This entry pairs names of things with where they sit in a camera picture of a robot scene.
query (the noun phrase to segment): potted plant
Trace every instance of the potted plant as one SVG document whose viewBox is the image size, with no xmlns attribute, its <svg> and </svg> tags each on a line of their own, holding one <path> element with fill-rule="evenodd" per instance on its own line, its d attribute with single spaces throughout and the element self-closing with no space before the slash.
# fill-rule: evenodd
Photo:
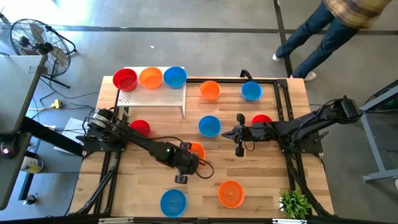
<svg viewBox="0 0 398 224">
<path fill-rule="evenodd" d="M 308 215 L 308 209 L 312 208 L 308 202 L 308 198 L 300 194 L 297 190 L 292 192 L 286 190 L 280 194 L 279 202 L 280 210 L 284 211 L 288 218 L 304 220 L 304 216 Z"/>
</svg>

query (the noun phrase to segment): concrete floor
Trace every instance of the concrete floor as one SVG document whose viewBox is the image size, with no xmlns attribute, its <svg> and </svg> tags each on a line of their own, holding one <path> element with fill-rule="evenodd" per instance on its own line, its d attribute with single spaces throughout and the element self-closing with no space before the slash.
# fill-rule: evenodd
<svg viewBox="0 0 398 224">
<path fill-rule="evenodd" d="M 320 0 L 279 0 L 286 29 L 295 29 L 318 6 Z M 135 0 L 135 1 L 12 1 L 3 14 L 14 22 L 21 18 L 38 19 L 49 24 L 76 26 L 128 27 L 229 27 L 277 29 L 272 0 Z M 29 10 L 20 9 L 25 4 Z M 43 9 L 46 13 L 33 10 Z M 379 18 L 374 30 L 397 30 L 395 22 L 398 2 L 393 1 Z M 0 29 L 0 51 L 14 54 L 7 37 L 8 30 Z M 274 63 L 271 56 L 280 44 L 279 34 L 200 34 L 200 33 L 143 33 L 143 32 L 60 32 L 74 41 L 78 54 L 72 58 L 66 74 L 59 77 L 72 86 L 56 89 L 68 96 L 98 91 L 102 76 L 124 66 L 185 66 L 190 76 L 236 77 L 242 68 L 255 77 L 286 77 L 283 63 Z M 322 35 L 313 36 L 292 55 L 297 67 L 319 44 Z M 315 71 L 318 78 L 307 83 L 311 103 L 322 104 L 329 99 L 348 95 L 359 105 L 367 98 L 397 79 L 395 52 L 398 36 L 356 36 L 337 50 Z M 35 98 L 50 93 L 40 83 Z M 95 106 L 96 95 L 66 102 Z M 47 98 L 50 104 L 60 96 Z M 64 127 L 70 117 L 83 119 L 89 110 L 46 111 L 41 114 L 43 124 Z M 394 180 L 387 179 L 365 184 L 362 175 L 377 171 L 361 123 L 334 125 L 323 139 L 326 175 L 335 213 L 345 218 L 377 220 L 396 223 L 398 220 L 398 192 Z M 42 203 L 23 207 L 16 201 L 15 191 L 9 206 L 0 212 L 0 220 L 63 215 L 73 193 L 77 173 L 40 174 L 35 176 L 31 193 L 38 193 Z M 60 195 L 55 185 L 44 184 L 68 180 Z"/>
</svg>

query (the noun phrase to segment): white wire rack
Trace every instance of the white wire rack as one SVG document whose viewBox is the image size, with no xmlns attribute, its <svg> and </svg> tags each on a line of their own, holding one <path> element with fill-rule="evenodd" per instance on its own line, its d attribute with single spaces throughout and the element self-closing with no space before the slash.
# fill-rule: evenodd
<svg viewBox="0 0 398 224">
<path fill-rule="evenodd" d="M 148 67 L 125 67 L 134 70 L 137 76 Z M 164 74 L 170 67 L 156 67 Z M 179 107 L 181 117 L 185 117 L 185 96 L 187 92 L 187 86 L 184 85 L 178 90 L 171 89 L 165 83 L 162 83 L 156 90 L 148 90 L 143 87 L 140 83 L 136 89 L 131 92 L 120 91 L 118 106 L 146 106 L 146 107 Z"/>
</svg>

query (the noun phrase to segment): butcher block tabletop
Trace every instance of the butcher block tabletop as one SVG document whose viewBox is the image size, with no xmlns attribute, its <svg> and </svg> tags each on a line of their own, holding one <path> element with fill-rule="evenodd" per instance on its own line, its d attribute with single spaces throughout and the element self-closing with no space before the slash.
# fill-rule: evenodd
<svg viewBox="0 0 398 224">
<path fill-rule="evenodd" d="M 290 78 L 287 79 L 287 83 L 294 117 L 310 112 L 303 80 Z M 289 181 L 285 157 L 280 153 L 279 145 L 275 141 L 257 142 L 254 151 L 245 150 L 244 157 L 236 157 L 236 145 L 233 141 L 221 135 L 206 138 L 198 130 L 199 120 L 206 115 L 213 115 L 221 120 L 221 133 L 238 125 L 237 113 L 245 115 L 248 126 L 258 114 L 268 115 L 273 121 L 278 121 L 273 85 L 261 84 L 262 98 L 257 102 L 246 102 L 241 96 L 242 84 L 221 83 L 221 95 L 216 101 L 205 101 L 201 97 L 200 84 L 187 83 L 185 119 L 181 118 L 179 108 L 130 108 L 128 122 L 146 120 L 150 124 L 151 137 L 175 136 L 183 141 L 199 142 L 206 150 L 206 160 L 215 168 L 214 176 L 201 179 L 197 175 L 189 175 L 188 184 L 176 184 L 174 177 L 177 175 L 177 169 L 156 162 L 147 151 L 129 143 L 121 154 L 111 216 L 164 217 L 160 209 L 160 199 L 169 189 L 179 189 L 187 197 L 187 209 L 181 217 L 284 216 L 284 213 L 279 211 L 279 194 L 289 189 Z M 104 77 L 96 107 L 113 107 L 117 91 L 112 77 Z M 282 89 L 280 92 L 285 118 L 288 118 Z M 179 145 L 173 139 L 164 141 Z M 248 142 L 247 145 L 248 148 L 252 148 L 252 142 Z M 323 207 L 333 213 L 322 163 L 312 154 L 303 154 L 302 157 L 308 188 Z M 81 208 L 97 187 L 103 158 L 103 152 L 94 152 L 83 160 L 71 212 Z M 198 172 L 207 175 L 211 170 L 207 166 L 200 166 Z M 218 187 L 227 180 L 235 180 L 244 188 L 244 201 L 238 208 L 226 208 L 218 200 Z M 106 205 L 108 189 L 109 184 L 104 190 L 101 211 Z"/>
</svg>

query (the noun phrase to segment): white shoe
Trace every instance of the white shoe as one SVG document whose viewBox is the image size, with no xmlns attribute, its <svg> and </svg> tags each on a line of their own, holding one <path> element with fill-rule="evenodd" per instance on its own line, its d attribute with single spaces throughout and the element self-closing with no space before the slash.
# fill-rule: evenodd
<svg viewBox="0 0 398 224">
<path fill-rule="evenodd" d="M 277 57 L 276 57 L 276 54 L 274 54 L 274 55 L 272 56 L 272 59 L 273 59 L 275 62 L 278 62 L 278 61 L 281 60 L 281 58 L 277 58 Z"/>
<path fill-rule="evenodd" d="M 317 77 L 317 74 L 315 72 L 309 72 L 308 75 L 304 78 L 305 82 L 310 82 L 312 80 L 314 80 Z"/>
</svg>

